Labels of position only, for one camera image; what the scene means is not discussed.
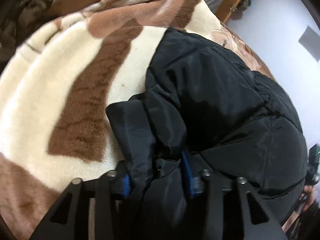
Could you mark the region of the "right hand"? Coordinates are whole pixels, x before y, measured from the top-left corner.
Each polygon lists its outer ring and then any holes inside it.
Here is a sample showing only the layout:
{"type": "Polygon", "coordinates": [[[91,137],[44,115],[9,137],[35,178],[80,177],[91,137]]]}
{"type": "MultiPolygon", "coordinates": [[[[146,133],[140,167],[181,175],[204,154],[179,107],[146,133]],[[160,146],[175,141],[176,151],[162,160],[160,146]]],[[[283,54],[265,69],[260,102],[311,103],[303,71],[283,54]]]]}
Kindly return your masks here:
{"type": "Polygon", "coordinates": [[[285,224],[282,226],[282,230],[287,232],[293,229],[296,225],[297,236],[302,237],[308,230],[308,227],[316,220],[319,214],[319,202],[316,200],[316,189],[314,186],[304,186],[301,198],[307,196],[306,202],[302,208],[302,211],[293,211],[291,216],[287,219],[285,224]]]}

